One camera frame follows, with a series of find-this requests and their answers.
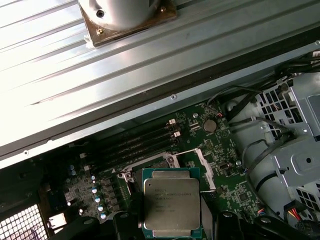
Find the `chip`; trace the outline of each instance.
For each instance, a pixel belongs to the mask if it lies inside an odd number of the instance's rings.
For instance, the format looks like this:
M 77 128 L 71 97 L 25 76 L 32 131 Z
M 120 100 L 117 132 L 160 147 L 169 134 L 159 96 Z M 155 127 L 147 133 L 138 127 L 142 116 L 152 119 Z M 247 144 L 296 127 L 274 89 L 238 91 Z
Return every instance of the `chip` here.
M 239 194 L 239 199 L 241 202 L 247 201 L 249 199 L 248 195 L 246 193 Z
M 191 237 L 199 229 L 199 180 L 189 171 L 157 169 L 144 180 L 143 189 L 144 227 L 153 237 Z

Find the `intel xeon processor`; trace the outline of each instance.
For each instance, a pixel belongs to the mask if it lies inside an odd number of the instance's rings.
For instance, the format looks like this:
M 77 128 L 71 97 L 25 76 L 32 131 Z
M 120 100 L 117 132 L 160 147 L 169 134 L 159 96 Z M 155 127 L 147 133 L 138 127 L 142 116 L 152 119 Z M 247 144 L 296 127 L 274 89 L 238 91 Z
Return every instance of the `intel xeon processor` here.
M 152 232 L 147 238 L 197 237 L 201 226 L 200 187 L 191 171 L 199 169 L 143 169 L 143 227 L 145 233 Z

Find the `green circuit board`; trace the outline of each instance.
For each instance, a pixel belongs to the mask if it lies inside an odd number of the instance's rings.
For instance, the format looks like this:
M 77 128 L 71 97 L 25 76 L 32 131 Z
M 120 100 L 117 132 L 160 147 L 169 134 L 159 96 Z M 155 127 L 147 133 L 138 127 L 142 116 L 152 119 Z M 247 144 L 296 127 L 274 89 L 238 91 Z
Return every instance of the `green circuit board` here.
M 141 149 L 141 143 L 138 139 L 140 136 L 153 133 L 154 129 L 158 129 L 158 126 L 165 126 L 170 120 L 175 121 L 176 131 L 180 133 L 180 136 L 176 138 L 177 141 L 163 148 L 158 147 L 152 151 L 152 143 L 156 144 L 157 139 L 150 138 L 147 142 L 150 142 L 151 146 L 149 146 L 147 154 L 141 155 L 134 151 L 137 146 Z M 208 126 L 205 124 L 208 120 L 216 123 L 216 128 L 213 132 L 206 131 Z M 132 145 L 133 141 L 139 144 L 127 147 L 130 144 Z M 118 144 L 117 147 L 112 147 L 115 143 L 121 144 Z M 87 208 L 83 213 L 84 216 L 97 217 L 102 223 L 104 222 L 104 219 L 100 218 L 101 212 L 97 210 L 100 204 L 95 202 L 97 196 L 104 198 L 103 202 L 107 205 L 107 209 L 103 210 L 105 214 L 126 210 L 130 205 L 131 195 L 125 179 L 119 178 L 119 173 L 128 165 L 136 164 L 132 168 L 132 174 L 137 189 L 141 191 L 142 168 L 156 169 L 170 167 L 162 156 L 153 157 L 161 153 L 183 153 L 189 151 L 178 155 L 180 167 L 200 168 L 200 191 L 210 191 L 209 183 L 205 176 L 207 171 L 201 164 L 198 155 L 194 151 L 190 151 L 192 149 L 200 149 L 203 157 L 213 170 L 216 191 L 207 194 L 205 198 L 213 206 L 213 211 L 232 211 L 249 222 L 252 222 L 257 216 L 257 211 L 259 210 L 257 204 L 259 202 L 247 186 L 244 169 L 236 165 L 236 161 L 239 160 L 239 154 L 237 153 L 237 146 L 233 141 L 228 122 L 224 117 L 215 116 L 206 108 L 205 103 L 187 107 L 109 137 L 104 140 L 104 144 L 105 148 L 111 149 L 108 153 L 109 156 L 88 154 L 88 157 L 84 159 L 90 162 L 94 158 L 95 165 L 103 166 L 107 161 L 118 161 L 120 159 L 119 156 L 124 152 L 130 153 L 129 155 L 132 157 L 129 161 L 119 161 L 119 164 L 99 170 L 98 173 L 94 174 L 94 181 L 88 175 L 88 171 L 84 171 L 83 169 L 77 171 L 75 176 L 70 176 L 67 179 L 64 185 L 65 188 L 68 188 L 68 192 L 65 194 L 66 200 L 69 201 L 77 197 L 80 199 L 79 202 L 85 203 Z M 94 186 L 99 187 L 97 194 L 92 193 Z
M 239 157 L 226 119 L 224 117 L 214 117 L 211 111 L 206 108 L 205 103 L 200 103 L 157 119 L 148 123 L 149 126 L 145 125 L 143 127 L 149 128 L 152 125 L 167 122 L 171 119 L 175 119 L 180 127 L 181 141 L 167 151 L 182 153 L 195 148 L 201 149 L 204 158 L 209 162 L 213 170 L 214 183 L 218 189 L 213 201 L 217 211 L 233 211 L 241 217 L 246 217 L 249 221 L 252 221 L 257 216 L 258 200 L 249 190 L 242 168 L 236 166 L 236 161 L 239 160 Z M 216 122 L 216 130 L 212 133 L 204 130 L 204 123 L 207 120 Z M 178 160 L 181 167 L 200 168 L 200 191 L 210 190 L 205 177 L 206 169 L 201 165 L 198 156 L 194 152 L 179 155 Z M 161 163 L 161 161 L 163 162 L 163 159 L 158 158 L 139 167 L 158 168 L 157 164 Z M 225 163 L 232 165 L 232 167 L 227 170 L 221 170 L 219 166 Z M 122 179 L 118 179 L 118 181 L 125 191 L 124 200 L 126 204 L 129 204 L 130 195 L 127 191 L 126 183 Z

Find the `mounting hole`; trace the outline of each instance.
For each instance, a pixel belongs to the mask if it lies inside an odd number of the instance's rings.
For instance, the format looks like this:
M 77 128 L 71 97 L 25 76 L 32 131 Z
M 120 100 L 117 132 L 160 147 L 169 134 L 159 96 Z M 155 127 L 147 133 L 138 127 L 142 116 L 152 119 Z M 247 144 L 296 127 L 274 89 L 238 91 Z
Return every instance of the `mounting hole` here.
M 98 10 L 98 11 L 96 12 L 96 16 L 97 16 L 98 18 L 103 18 L 104 15 L 105 15 L 105 12 L 102 11 L 102 10 Z

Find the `metal chassis panel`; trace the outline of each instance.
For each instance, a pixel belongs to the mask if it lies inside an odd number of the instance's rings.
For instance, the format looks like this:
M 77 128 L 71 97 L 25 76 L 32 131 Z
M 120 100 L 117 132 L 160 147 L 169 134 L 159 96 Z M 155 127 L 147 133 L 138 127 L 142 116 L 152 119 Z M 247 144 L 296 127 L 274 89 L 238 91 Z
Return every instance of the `metal chassis panel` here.
M 316 49 L 320 39 L 306 34 L 300 42 L 313 44 L 271 62 L 263 60 L 274 56 L 261 52 L 262 59 L 247 65 L 233 62 L 229 71 L 206 71 L 316 29 L 320 2 L 178 1 L 177 20 L 97 49 L 86 48 L 76 1 L 37 1 L 36 8 L 7 2 L 2 16 L 22 6 L 32 10 L 1 22 L 0 34 L 7 37 L 0 40 L 0 168 L 162 109 L 173 103 L 170 94 L 177 94 L 182 106 L 187 102 L 182 100 L 200 101 L 231 82 L 254 81 L 255 74 L 262 77 L 268 68 Z M 297 48 L 290 44 L 282 47 Z M 179 88 L 177 79 L 188 84 Z M 172 92 L 161 88 L 170 82 Z M 153 96 L 153 90 L 159 93 Z

